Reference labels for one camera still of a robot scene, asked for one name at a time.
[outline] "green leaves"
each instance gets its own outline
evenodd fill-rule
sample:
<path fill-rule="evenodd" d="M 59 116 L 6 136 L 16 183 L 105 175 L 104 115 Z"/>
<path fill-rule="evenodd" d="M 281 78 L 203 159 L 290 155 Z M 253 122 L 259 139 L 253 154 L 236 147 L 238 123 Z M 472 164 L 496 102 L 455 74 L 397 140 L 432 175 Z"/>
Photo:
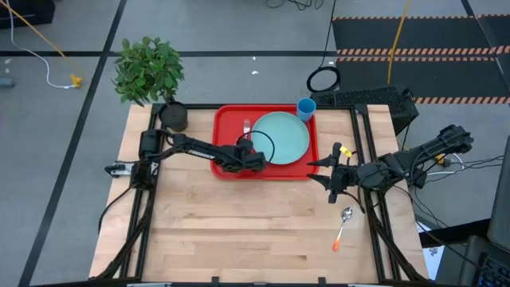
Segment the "green leaves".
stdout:
<path fill-rule="evenodd" d="M 138 78 L 138 79 L 136 79 L 135 84 L 137 87 L 143 87 L 143 85 L 145 85 L 146 82 L 147 81 L 145 81 L 145 79 Z"/>
<path fill-rule="evenodd" d="M 122 48 L 125 50 L 129 49 L 129 41 L 127 39 L 122 40 Z"/>
<path fill-rule="evenodd" d="M 162 43 L 159 37 L 143 37 L 141 43 L 132 45 L 123 39 L 122 46 L 121 58 L 115 60 L 117 76 L 112 80 L 120 102 L 129 100 L 143 105 L 160 97 L 173 100 L 184 75 L 179 54 L 170 43 Z"/>
<path fill-rule="evenodd" d="M 143 37 L 143 39 L 142 39 L 142 43 L 143 43 L 144 45 L 149 45 L 149 44 L 151 44 L 151 39 L 150 39 L 149 37 L 145 36 L 145 37 Z"/>
<path fill-rule="evenodd" d="M 174 86 L 174 80 L 171 77 L 165 78 L 165 85 L 167 88 L 172 88 Z"/>

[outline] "orange spoon handle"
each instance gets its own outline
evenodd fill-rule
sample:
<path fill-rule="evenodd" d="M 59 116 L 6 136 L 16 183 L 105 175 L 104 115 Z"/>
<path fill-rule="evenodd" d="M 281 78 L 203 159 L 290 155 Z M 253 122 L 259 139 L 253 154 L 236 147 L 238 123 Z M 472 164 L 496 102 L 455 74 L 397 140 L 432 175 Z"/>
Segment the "orange spoon handle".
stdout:
<path fill-rule="evenodd" d="M 333 251 L 338 251 L 338 246 L 340 245 L 340 238 L 337 238 L 335 240 L 335 243 L 333 243 Z"/>

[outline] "potted plant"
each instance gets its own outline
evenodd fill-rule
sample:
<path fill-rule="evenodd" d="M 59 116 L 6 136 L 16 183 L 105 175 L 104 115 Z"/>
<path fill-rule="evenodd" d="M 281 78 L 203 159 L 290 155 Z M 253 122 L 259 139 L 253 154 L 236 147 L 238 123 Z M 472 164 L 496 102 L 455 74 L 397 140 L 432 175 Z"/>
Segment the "potted plant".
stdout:
<path fill-rule="evenodd" d="M 179 81 L 184 80 L 179 54 L 158 37 L 143 37 L 142 43 L 133 45 L 123 39 L 122 47 L 121 58 L 115 61 L 118 75 L 113 81 L 120 102 L 129 100 L 143 106 L 143 102 L 162 97 L 165 105 L 159 112 L 161 122 L 176 132 L 186 129 L 186 107 L 175 101 Z"/>

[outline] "teal plate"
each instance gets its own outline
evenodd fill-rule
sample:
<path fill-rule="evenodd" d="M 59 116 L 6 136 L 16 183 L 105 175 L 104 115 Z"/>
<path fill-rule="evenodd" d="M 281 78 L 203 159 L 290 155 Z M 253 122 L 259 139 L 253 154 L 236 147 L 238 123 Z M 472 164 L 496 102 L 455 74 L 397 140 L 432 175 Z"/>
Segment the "teal plate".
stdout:
<path fill-rule="evenodd" d="M 270 112 L 254 124 L 253 131 L 265 132 L 274 142 L 275 152 L 271 163 L 289 164 L 297 161 L 308 150 L 310 135 L 303 121 L 288 112 Z M 262 151 L 265 160 L 271 158 L 273 146 L 261 133 L 251 134 L 253 149 Z"/>

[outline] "wooden table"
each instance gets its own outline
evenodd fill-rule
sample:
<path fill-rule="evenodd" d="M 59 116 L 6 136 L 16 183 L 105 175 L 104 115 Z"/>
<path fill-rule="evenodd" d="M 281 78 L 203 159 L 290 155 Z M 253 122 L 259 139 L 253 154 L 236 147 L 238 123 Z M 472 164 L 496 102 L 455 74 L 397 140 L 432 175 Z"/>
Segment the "wooden table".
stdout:
<path fill-rule="evenodd" d="M 132 106 L 119 159 L 137 160 L 139 135 L 147 129 L 151 107 Z M 215 110 L 190 110 L 188 136 L 210 142 Z M 369 106 L 378 155 L 398 150 L 387 106 Z M 349 111 L 316 112 L 319 155 L 332 151 L 335 141 L 355 150 Z M 368 147 L 359 117 L 363 150 Z M 351 164 L 356 164 L 353 156 Z M 320 168 L 329 175 L 331 169 Z M 112 180 L 108 202 L 128 186 L 128 177 Z M 406 189 L 403 182 L 399 186 Z M 355 188 L 347 190 L 355 194 Z M 90 275 L 97 275 L 123 245 L 134 192 L 107 213 L 97 242 Z M 407 260 L 428 277 L 414 213 L 408 195 L 398 189 L 386 195 L 394 240 Z M 351 206 L 338 252 L 332 243 L 341 212 Z M 385 245 L 381 244 L 386 277 L 391 277 Z M 138 247 L 132 251 L 129 275 L 134 274 Z M 143 271 L 144 281 L 375 283 L 374 254 L 368 222 L 357 204 L 339 196 L 328 204 L 328 192 L 308 181 L 224 181 L 210 172 L 210 162 L 174 155 L 162 162 L 151 233 Z"/>

